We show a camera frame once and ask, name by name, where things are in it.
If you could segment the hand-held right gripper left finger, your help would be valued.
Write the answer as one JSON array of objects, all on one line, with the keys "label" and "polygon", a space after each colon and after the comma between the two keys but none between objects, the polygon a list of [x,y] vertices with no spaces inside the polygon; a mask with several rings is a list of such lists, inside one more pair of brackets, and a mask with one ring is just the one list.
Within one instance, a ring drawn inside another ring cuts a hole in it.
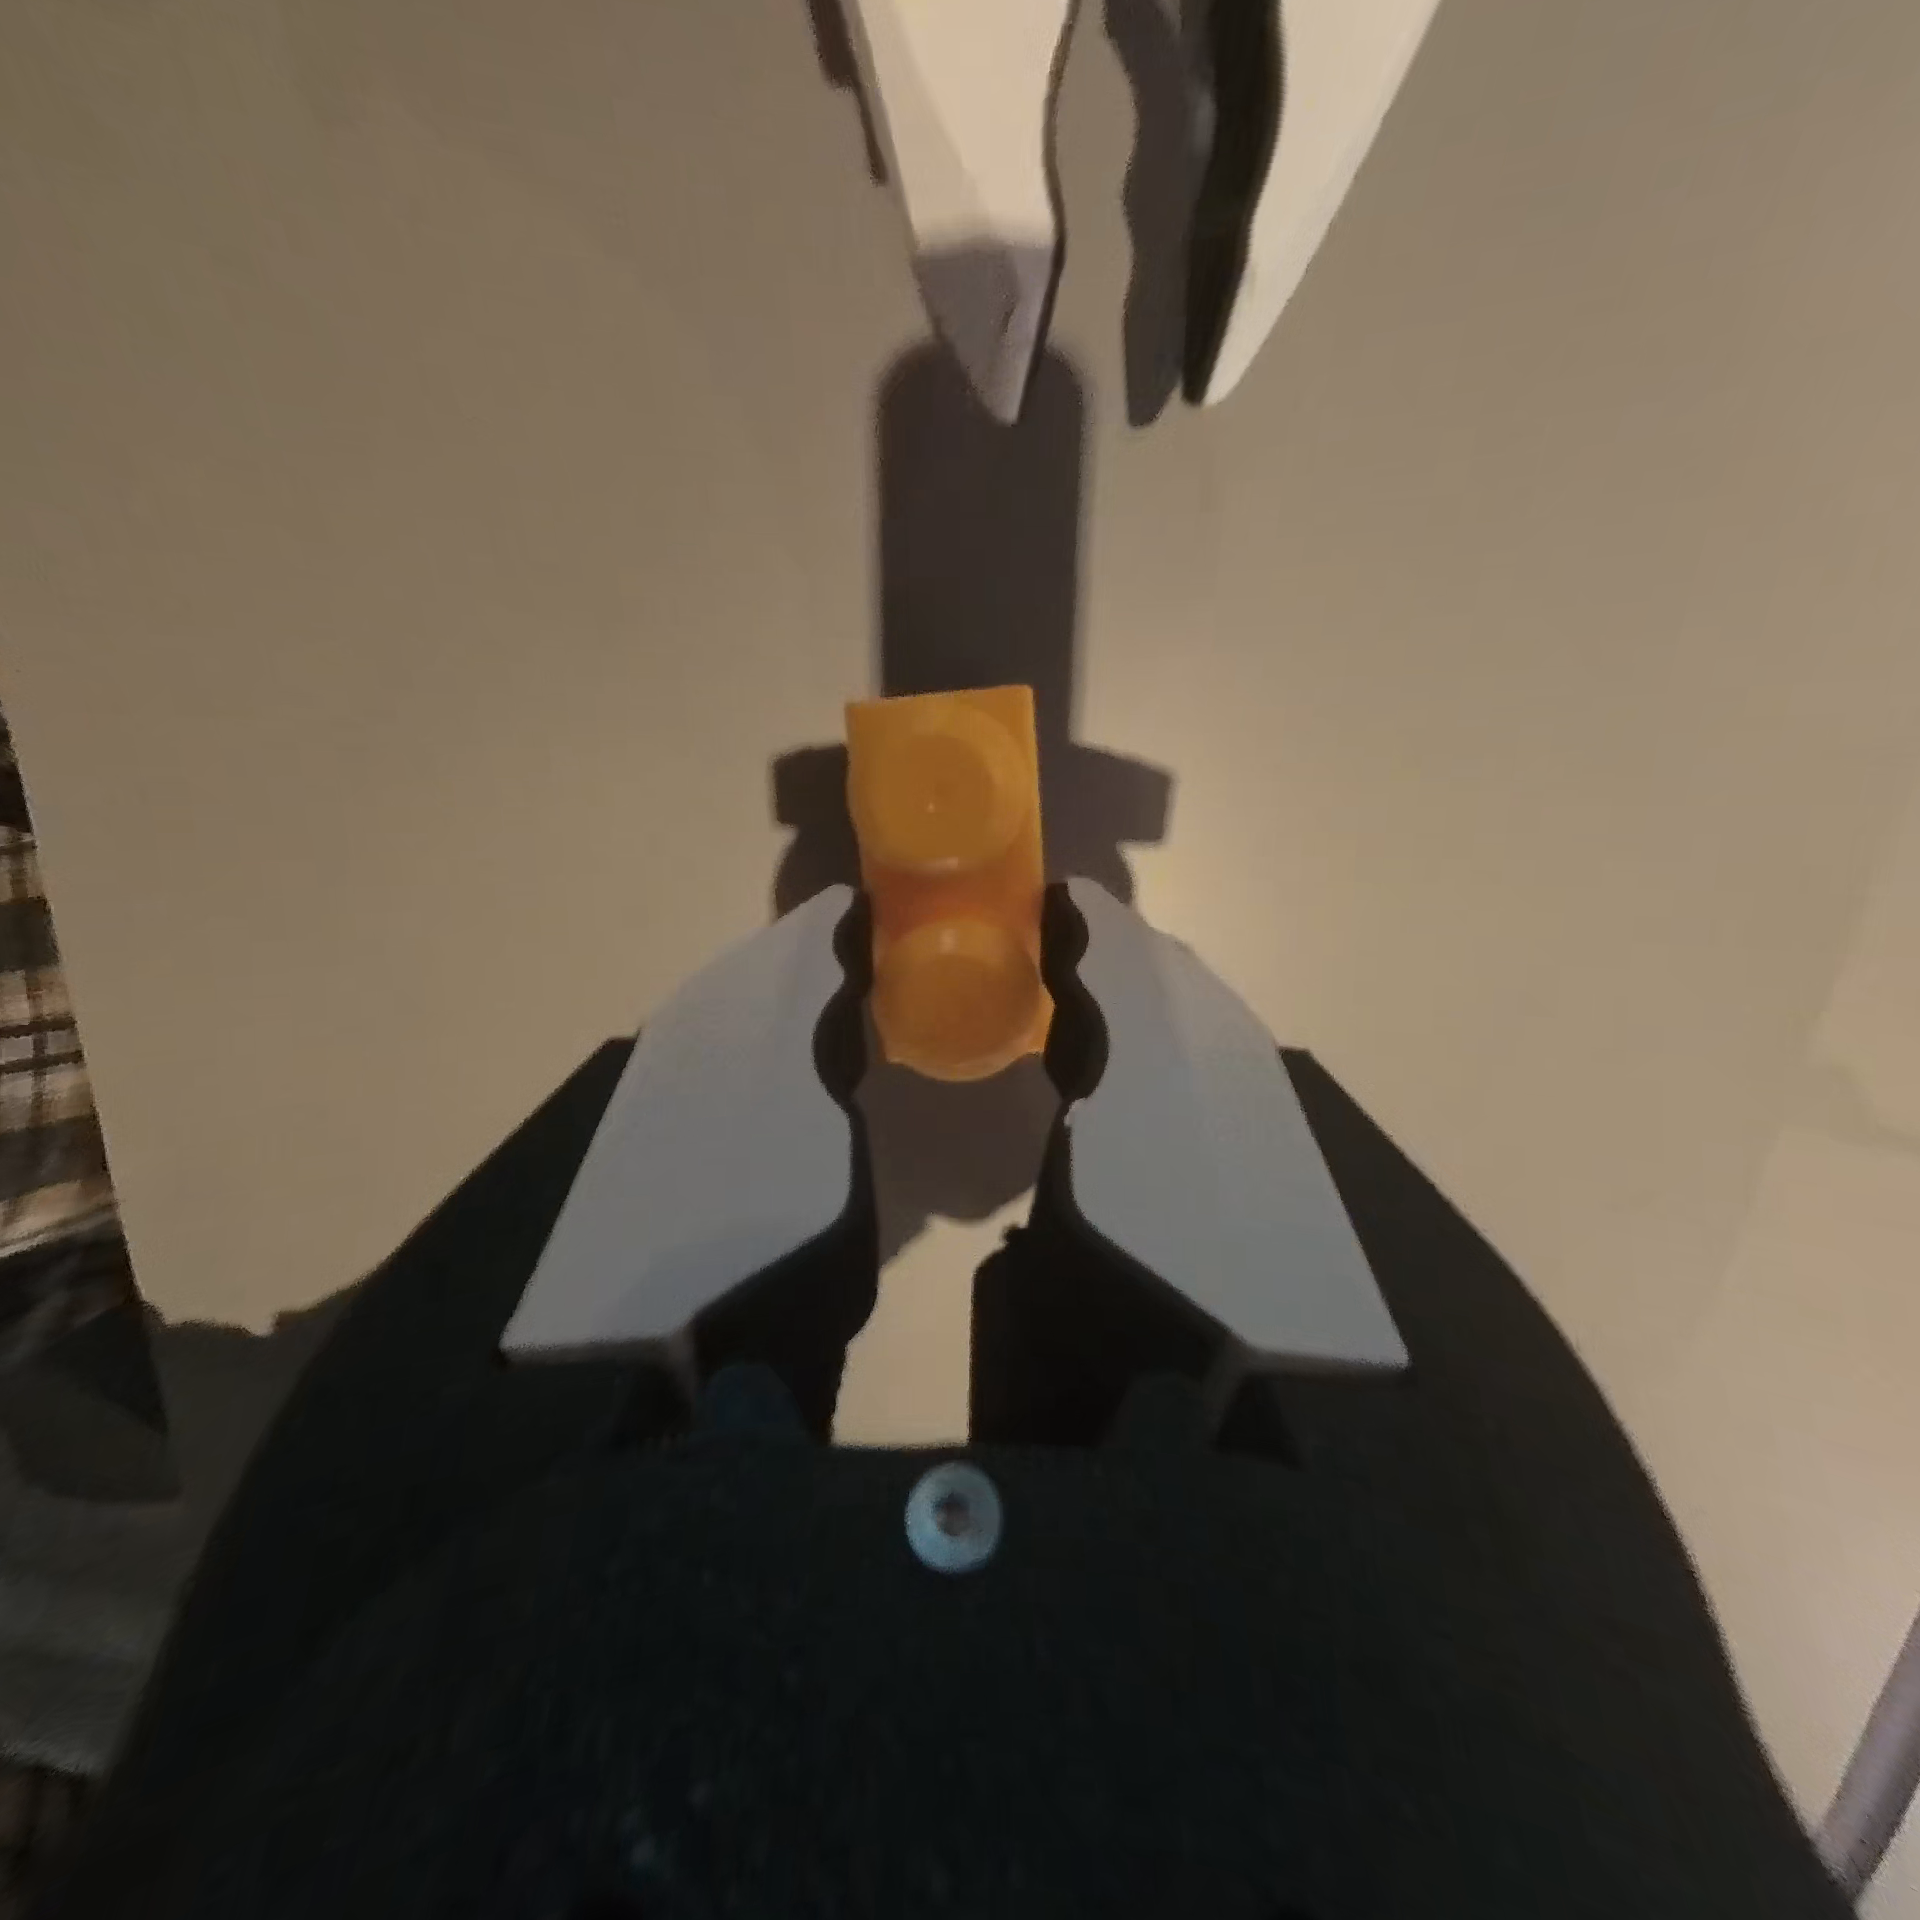
[{"label": "hand-held right gripper left finger", "polygon": [[532,1277],[507,1360],[688,1349],[766,1290],[838,1349],[877,1293],[864,901],[830,885],[643,1023]]}]

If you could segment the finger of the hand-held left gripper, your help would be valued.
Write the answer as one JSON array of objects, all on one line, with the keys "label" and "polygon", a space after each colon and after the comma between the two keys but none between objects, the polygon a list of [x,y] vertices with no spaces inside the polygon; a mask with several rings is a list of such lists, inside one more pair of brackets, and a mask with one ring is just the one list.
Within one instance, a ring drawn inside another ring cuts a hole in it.
[{"label": "finger of the hand-held left gripper", "polygon": [[1066,263],[1053,114],[1074,3],[846,3],[854,86],[928,322],[1022,416]]},{"label": "finger of the hand-held left gripper", "polygon": [[1429,34],[1426,3],[1108,3],[1130,426],[1226,400],[1308,274]]}]

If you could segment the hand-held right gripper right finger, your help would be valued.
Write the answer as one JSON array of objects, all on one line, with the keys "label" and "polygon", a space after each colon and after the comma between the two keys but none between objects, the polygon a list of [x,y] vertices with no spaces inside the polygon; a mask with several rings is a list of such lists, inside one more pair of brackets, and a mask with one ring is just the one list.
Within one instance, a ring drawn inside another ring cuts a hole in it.
[{"label": "hand-held right gripper right finger", "polygon": [[1097,880],[1046,893],[1050,1199],[1261,1371],[1396,1376],[1408,1347],[1277,1041]]}]

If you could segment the orange two-stud mega block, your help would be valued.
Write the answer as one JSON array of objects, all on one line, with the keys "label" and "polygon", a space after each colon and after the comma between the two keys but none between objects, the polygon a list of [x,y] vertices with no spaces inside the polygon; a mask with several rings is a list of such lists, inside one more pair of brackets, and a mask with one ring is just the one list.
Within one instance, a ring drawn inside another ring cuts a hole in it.
[{"label": "orange two-stud mega block", "polygon": [[846,746],[882,1058],[949,1087],[996,1078],[1051,1015],[1034,688],[853,703]]}]

